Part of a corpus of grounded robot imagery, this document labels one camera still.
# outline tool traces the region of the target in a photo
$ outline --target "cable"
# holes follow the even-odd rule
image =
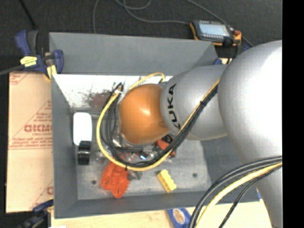
[[[281,161],[282,161],[282,156],[270,157],[267,159],[262,159],[241,165],[222,175],[209,187],[209,189],[205,192],[203,197],[196,205],[195,210],[192,213],[191,219],[189,221],[189,227],[190,228],[195,227],[196,220],[199,216],[202,207],[205,205],[205,202],[207,201],[208,197],[211,196],[219,187],[227,185],[227,183],[229,183],[232,180],[235,180],[235,178],[237,177],[247,175],[252,171],[259,170],[263,167],[267,167],[272,164],[280,163]]]
[[[144,77],[143,79],[141,79],[140,81],[138,81],[136,84],[134,84],[132,88],[138,86],[141,82],[143,82],[144,80],[146,80],[147,78],[151,77],[151,76],[155,76],[159,73],[155,73],[155,74],[151,74],[147,77]],[[101,122],[102,119],[104,117],[105,112],[107,111],[107,109],[110,107],[110,105],[118,98],[119,94],[115,94],[112,95],[111,98],[109,99],[109,102],[107,103],[107,105],[103,108],[98,122],[97,122],[97,126],[96,126],[96,136],[97,136],[97,143],[98,146],[100,148],[100,150],[102,151],[102,153],[106,156],[106,158],[108,158],[110,161],[114,162],[115,164],[121,166],[121,167],[125,167],[128,168],[132,171],[146,171],[149,169],[152,169],[156,166],[158,166],[159,164],[161,164],[169,155],[172,151],[175,151],[177,147],[180,146],[180,144],[183,142],[183,140],[186,138],[186,136],[188,135],[188,133],[190,132],[192,126],[195,124],[195,121],[197,120],[199,114],[201,113],[201,111],[204,109],[204,107],[207,105],[208,101],[214,96],[214,94],[217,92],[217,86],[218,86],[219,80],[216,81],[216,83],[212,86],[212,88],[204,95],[204,97],[202,98],[202,100],[200,101],[200,103],[198,104],[198,106],[193,110],[192,114],[188,117],[187,121],[184,123],[184,125],[181,127],[180,131],[178,132],[177,136],[173,139],[173,141],[169,144],[169,146],[161,151],[159,153],[158,156],[156,156],[154,159],[149,160],[149,161],[142,161],[142,162],[138,162],[135,164],[132,163],[128,163],[125,162],[124,160],[122,160],[118,155],[116,155],[119,159],[116,160],[115,158],[113,158],[112,156],[110,156],[107,151],[103,148],[102,143],[100,141],[100,126],[101,126]]]
[[[26,7],[26,5],[25,5],[25,3],[24,3],[24,1],[23,1],[23,0],[19,0],[19,2],[20,2],[20,4],[21,4],[21,6],[23,7],[23,9],[24,9],[24,11],[25,11],[25,13],[26,13],[26,15],[27,15],[27,17],[28,17],[28,19],[29,19],[31,25],[32,25],[32,29],[33,29],[33,30],[36,30],[36,29],[37,29],[37,25],[35,24],[35,22],[34,22],[34,20],[33,20],[32,16],[31,16],[31,14],[30,14],[28,8]]]
[[[96,33],[96,27],[95,27],[95,18],[96,18],[96,8],[97,5],[99,3],[100,0],[96,0],[95,5],[94,5],[94,9],[93,9],[93,14],[92,14],[92,22],[93,22],[93,31],[94,33]],[[179,23],[179,24],[184,24],[184,25],[189,25],[189,22],[186,21],[180,21],[180,20],[148,20],[148,19],[142,19],[136,15],[134,15],[133,13],[131,13],[130,10],[143,10],[145,8],[147,8],[152,0],[148,0],[148,2],[142,6],[142,7],[131,7],[126,5],[126,0],[123,0],[123,2],[121,3],[119,0],[114,0],[117,4],[119,4],[120,6],[124,7],[124,9],[135,19],[142,21],[142,22],[146,22],[146,23]],[[212,11],[210,11],[209,9],[203,7],[202,5],[192,1],[192,0],[184,0],[188,3],[191,3],[192,5],[204,10],[205,12],[207,12],[208,14],[212,15],[214,18],[216,18],[217,20],[221,21],[222,23],[228,24],[224,19],[220,18],[219,16],[217,16],[215,13],[213,13]],[[246,41],[251,47],[253,47],[253,44],[248,41],[248,39],[246,39],[243,36],[243,40]]]
[[[282,166],[279,166],[277,168],[274,168],[272,170],[270,170],[269,172],[267,172],[264,175],[261,175],[257,178],[255,178],[253,181],[251,181],[244,189],[243,191],[238,195],[237,199],[234,201],[233,205],[230,207],[227,215],[225,216],[225,218],[223,219],[222,223],[220,224],[220,226],[218,228],[223,228],[225,223],[227,222],[227,220],[229,219],[229,217],[231,216],[232,212],[234,211],[234,209],[236,208],[237,204],[240,202],[241,198],[245,195],[245,193],[252,187],[253,184],[255,184],[257,181],[261,180],[262,178],[270,175],[271,173],[275,172],[276,170],[280,169]]]
[[[234,190],[235,188],[237,188],[238,186],[256,178],[256,177],[259,177],[265,173],[267,173],[268,171],[276,168],[276,167],[279,167],[279,166],[282,166],[282,163],[278,163],[278,164],[275,164],[275,165],[271,165],[271,166],[268,166],[268,167],[265,167],[261,170],[258,170],[258,171],[255,171],[253,173],[250,173],[248,174],[247,176],[237,180],[236,182],[230,184],[229,186],[227,186],[224,190],[220,191],[213,199],[212,201],[206,206],[206,208],[203,210],[203,212],[201,213],[201,215],[199,216],[198,218],[198,222],[197,222],[197,225],[196,227],[201,227],[201,224],[207,214],[207,212],[211,209],[211,207],[213,207],[214,205],[216,205],[225,195],[227,195],[229,192],[231,192],[232,190]]]
[[[23,68],[23,65],[18,65],[18,66],[14,66],[14,67],[11,67],[11,68],[6,69],[6,70],[2,70],[2,71],[0,71],[0,76],[4,75],[4,74],[11,73],[13,71],[18,71],[18,70],[20,70],[22,68]]]

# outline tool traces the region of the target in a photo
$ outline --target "yellow cable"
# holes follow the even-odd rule
[[[142,83],[143,81],[147,80],[150,77],[156,76],[156,75],[160,75],[162,77],[162,80],[165,80],[165,75],[163,73],[153,73],[150,74],[144,78],[142,78],[141,80],[139,80],[137,83],[135,83],[133,86],[131,86],[128,90],[133,89],[134,87],[138,86],[140,83]],[[202,100],[204,100],[207,95],[209,94],[209,92],[214,89],[219,83],[219,79],[216,81],[216,83],[211,87],[211,89],[204,95],[204,97],[202,98]],[[113,103],[113,101],[119,96],[119,93],[114,92],[110,98],[110,100],[108,101],[108,103],[104,106],[102,112],[100,113],[100,116],[98,118],[98,122],[97,122],[97,126],[96,126],[96,138],[97,138],[97,144],[101,150],[101,152],[104,154],[104,156],[111,162],[113,162],[114,164],[121,166],[121,167],[127,167],[127,169],[132,170],[132,171],[147,171],[150,170],[158,165],[160,165],[172,152],[169,151],[168,153],[166,153],[164,156],[162,156],[158,161],[156,161],[154,164],[151,164],[149,166],[146,167],[131,167],[131,166],[127,166],[119,161],[117,161],[115,158],[113,158],[111,155],[108,154],[108,152],[104,149],[103,145],[102,145],[102,141],[100,139],[100,126],[101,126],[101,122],[103,120],[103,117],[107,111],[107,109],[110,107],[110,105]],[[183,124],[183,126],[181,127],[181,129],[179,130],[178,133],[180,133],[180,131],[186,126],[186,124],[188,123],[188,121],[190,120],[190,118],[193,116],[193,114],[195,113],[196,109],[199,107],[199,104],[196,106],[196,108],[193,110],[193,112],[191,113],[191,115],[188,117],[188,119],[186,120],[186,122]]]
[[[267,166],[265,168],[262,168],[260,170],[257,170],[255,172],[252,172],[250,174],[248,174],[247,176],[235,181],[234,183],[230,184],[229,186],[227,186],[224,190],[222,190],[221,192],[219,192],[212,200],[211,202],[205,207],[205,209],[201,212],[199,218],[198,218],[198,222],[196,224],[196,228],[202,227],[202,222],[203,222],[203,218],[206,216],[206,213],[211,209],[211,207],[213,207],[214,205],[216,205],[225,195],[227,195],[229,192],[231,192],[232,190],[234,190],[235,188],[239,187],[240,185],[244,184],[245,182],[248,182],[254,178],[257,178],[265,173],[267,173],[268,171],[282,166],[282,162],[278,163],[278,164],[274,164],[271,166]]]
[[[154,77],[154,76],[157,76],[157,75],[160,75],[160,76],[161,76],[161,79],[162,79],[161,82],[163,82],[163,81],[166,79],[165,74],[163,74],[163,73],[157,72],[157,73],[149,74],[148,76],[143,77],[142,79],[140,79],[139,81],[137,81],[137,82],[136,82],[134,85],[132,85],[128,90],[131,90],[131,89],[137,87],[139,84],[141,84],[142,82],[146,81],[148,78],[151,78],[151,77]]]

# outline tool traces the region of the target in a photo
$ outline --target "cardboard sheet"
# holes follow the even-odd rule
[[[9,79],[6,212],[30,211],[54,194],[50,80],[34,72]]]

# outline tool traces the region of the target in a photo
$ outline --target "digital display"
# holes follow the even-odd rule
[[[229,37],[229,33],[225,25],[199,23],[199,28],[202,34]]]

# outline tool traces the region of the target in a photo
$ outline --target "black floor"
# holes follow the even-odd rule
[[[38,51],[48,50],[48,32],[93,33],[92,13],[96,0],[0,0],[0,71],[19,62],[21,52],[14,36],[21,30],[39,30]],[[126,0],[129,6],[142,7],[148,0]],[[282,0],[192,0],[243,32],[253,44],[282,39]],[[214,19],[201,8],[184,0],[152,0],[145,10],[134,14],[148,20]],[[111,35],[193,38],[188,25],[147,23],[131,17],[114,0],[100,0],[96,7],[97,33]],[[29,213],[5,214],[5,179],[8,132],[8,77],[0,76],[0,225],[14,227]]]

